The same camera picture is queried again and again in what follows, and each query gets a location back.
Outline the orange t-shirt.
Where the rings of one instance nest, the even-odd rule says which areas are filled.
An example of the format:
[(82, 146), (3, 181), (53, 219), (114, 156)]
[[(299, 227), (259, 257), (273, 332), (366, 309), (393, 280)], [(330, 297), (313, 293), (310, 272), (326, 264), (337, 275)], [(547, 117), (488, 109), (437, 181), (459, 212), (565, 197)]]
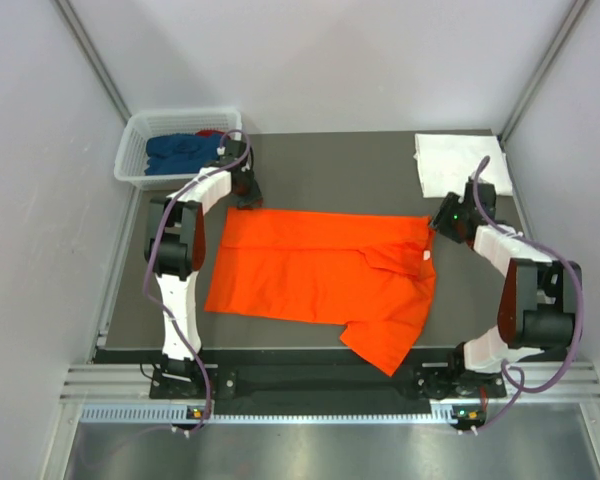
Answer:
[(427, 217), (229, 210), (208, 312), (339, 325), (387, 376), (427, 322), (436, 288)]

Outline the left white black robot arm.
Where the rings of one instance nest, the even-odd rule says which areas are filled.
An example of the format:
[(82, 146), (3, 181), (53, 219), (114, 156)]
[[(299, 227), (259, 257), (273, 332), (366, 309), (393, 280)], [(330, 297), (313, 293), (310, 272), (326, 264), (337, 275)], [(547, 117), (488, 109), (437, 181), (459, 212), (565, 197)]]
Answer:
[(182, 188), (153, 198), (149, 205), (143, 294), (163, 314), (163, 355), (185, 362), (176, 367), (171, 381), (189, 397), (200, 394), (207, 382), (205, 370), (191, 363), (202, 347), (195, 296), (196, 280), (206, 257), (205, 215), (230, 195), (237, 198), (240, 209), (259, 208), (263, 203), (250, 138), (238, 130), (220, 138), (217, 158)]

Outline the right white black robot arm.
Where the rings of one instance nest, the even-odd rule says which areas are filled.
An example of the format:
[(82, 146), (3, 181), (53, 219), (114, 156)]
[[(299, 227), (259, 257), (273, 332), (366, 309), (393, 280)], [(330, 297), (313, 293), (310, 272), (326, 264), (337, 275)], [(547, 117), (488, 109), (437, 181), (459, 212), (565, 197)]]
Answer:
[(578, 263), (562, 262), (514, 227), (497, 224), (495, 213), (495, 187), (470, 179), (462, 196), (447, 194), (430, 222), (436, 233), (468, 245), (504, 277), (496, 324), (458, 345), (450, 357), (447, 384), (461, 396), (500, 372), (504, 361), (568, 347), (582, 299)]

